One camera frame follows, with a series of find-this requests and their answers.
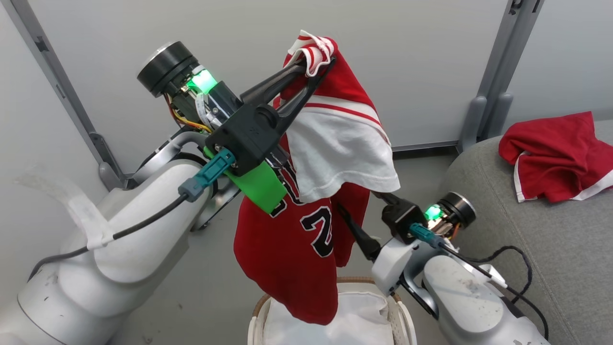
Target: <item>white wall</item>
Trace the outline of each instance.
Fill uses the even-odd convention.
[[[337,40],[394,146],[454,141],[507,0],[30,0],[96,129],[133,172],[176,130],[135,76],[181,40],[240,93],[279,70],[300,29]]]
[[[613,2],[549,0],[508,90],[515,122],[592,110],[613,118]]]
[[[62,205],[12,181],[33,164],[65,174],[96,203],[107,194],[97,163],[0,6],[0,308],[34,264],[73,231]]]

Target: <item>black number on jersey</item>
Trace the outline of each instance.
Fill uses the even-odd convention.
[[[317,229],[316,225],[319,222],[322,222],[321,230],[315,241],[311,243],[311,246],[313,246],[313,249],[315,249],[315,252],[320,257],[325,258],[332,253],[333,249],[332,232],[330,232],[330,225],[332,223],[330,208],[328,206],[321,206],[317,211],[300,219],[300,223],[306,231]]]
[[[287,194],[289,195],[292,202],[295,205],[304,204],[298,199],[298,182],[296,182],[296,172],[294,171],[294,167],[292,167],[288,162],[286,165],[283,166],[281,174],[285,178],[283,186],[287,190]],[[285,209],[287,209],[287,202],[285,201],[285,199],[283,199],[281,200],[279,205],[277,205],[275,209],[270,213],[270,216],[275,218],[276,216],[280,215],[281,212],[285,211]]]

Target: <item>gray fabric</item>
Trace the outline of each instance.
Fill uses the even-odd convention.
[[[596,135],[613,144],[613,121],[597,122]],[[552,344],[613,343],[613,191],[585,201],[520,204],[512,166],[498,156],[499,140],[475,145],[447,172],[442,190],[464,195],[478,213],[456,245],[470,257],[486,257],[507,244],[526,251],[534,269],[526,297],[545,314]],[[511,287],[524,286],[519,254],[505,252],[493,264]],[[536,313],[517,305],[542,332]]]

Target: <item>floor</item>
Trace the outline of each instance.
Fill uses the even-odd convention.
[[[398,196],[427,206],[442,192],[438,186],[454,156],[402,159],[395,162],[402,188]],[[232,252],[236,214],[233,201],[203,232],[190,239],[190,249],[154,295],[133,315],[109,345],[136,344],[245,344],[251,314],[264,294],[242,273]],[[382,201],[371,198],[364,229],[390,238],[382,223]],[[372,264],[354,246],[339,276],[369,276]],[[419,345],[445,345],[436,322],[405,292]]]

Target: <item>glowing green led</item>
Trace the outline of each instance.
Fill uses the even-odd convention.
[[[425,211],[424,215],[427,220],[436,220],[443,216],[443,210],[438,205],[432,205]]]
[[[217,85],[217,80],[211,76],[211,72],[206,69],[196,74],[187,84],[191,89],[198,89],[202,93],[207,94],[211,89]]]

